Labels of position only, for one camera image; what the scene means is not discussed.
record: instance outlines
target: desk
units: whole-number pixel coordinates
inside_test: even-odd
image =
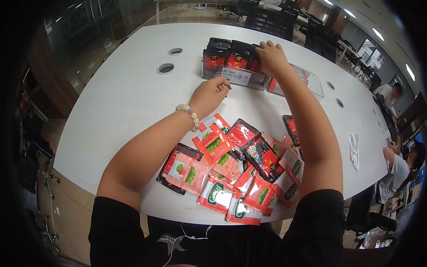
[[[341,57],[339,58],[339,62],[342,62],[342,59],[344,58],[344,55],[346,52],[350,52],[351,54],[355,55],[356,58],[360,57],[356,52],[353,51],[353,49],[351,47],[346,45],[343,41],[338,40],[338,44],[340,44],[344,47],[344,52],[342,53]],[[368,66],[368,65],[366,65],[366,63],[363,60],[359,60],[359,62],[362,63],[363,65],[365,65],[365,67]]]
[[[320,104],[337,135],[344,172],[344,199],[387,174],[383,156],[387,124],[372,94],[353,76],[320,55],[279,37],[250,29],[207,23],[173,23],[140,28],[101,65],[78,98],[65,124],[54,168],[79,187],[96,194],[102,173],[115,153],[130,139],[188,103],[201,78],[203,49],[210,37],[234,39],[249,44],[272,40],[282,45],[289,62],[319,76],[325,97]],[[167,52],[180,47],[182,54]],[[160,75],[157,67],[172,63],[175,70]],[[326,81],[331,82],[335,91]],[[344,109],[336,103],[339,98]],[[291,114],[286,99],[243,86],[233,90],[209,116],[220,113],[233,124],[242,118],[276,139],[286,131],[281,116]],[[360,169],[350,161],[346,132],[360,136]],[[195,148],[188,132],[182,143]],[[179,195],[156,182],[142,191],[141,213],[187,223],[230,224],[224,215],[196,203],[197,196]],[[295,205],[279,201],[270,222],[293,217]]]

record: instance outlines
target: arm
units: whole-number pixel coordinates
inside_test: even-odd
[[[263,71],[272,75],[283,90],[304,151],[301,198],[321,190],[342,193],[342,159],[335,133],[313,93],[289,65],[282,47],[268,41],[256,49]]]
[[[395,162],[396,153],[390,147],[383,148],[384,158],[390,162],[389,168],[391,169]]]
[[[219,106],[229,88],[230,83],[222,76],[204,81],[194,91],[189,106],[202,119]],[[97,196],[120,201],[139,211],[142,187],[151,180],[169,153],[193,126],[187,111],[180,110],[132,138],[105,168]]]

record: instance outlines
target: paper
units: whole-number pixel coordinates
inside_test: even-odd
[[[359,135],[347,132],[348,144],[350,145],[350,160],[353,163],[353,167],[359,170],[360,167],[360,155],[359,155]]]
[[[252,74],[249,72],[222,67],[222,76],[224,76],[227,81],[238,85],[247,86],[251,75]]]

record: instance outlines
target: strawberry image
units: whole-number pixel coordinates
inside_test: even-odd
[[[216,139],[214,132],[208,132],[202,137],[202,146],[206,147]]]

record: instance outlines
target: beaded bracelet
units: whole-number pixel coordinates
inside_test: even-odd
[[[191,129],[193,132],[197,131],[200,128],[199,118],[197,117],[197,114],[195,112],[193,112],[193,110],[190,108],[189,105],[179,104],[178,106],[176,106],[175,109],[176,110],[185,110],[188,112],[188,114],[190,114],[190,116],[194,122],[194,127]]]

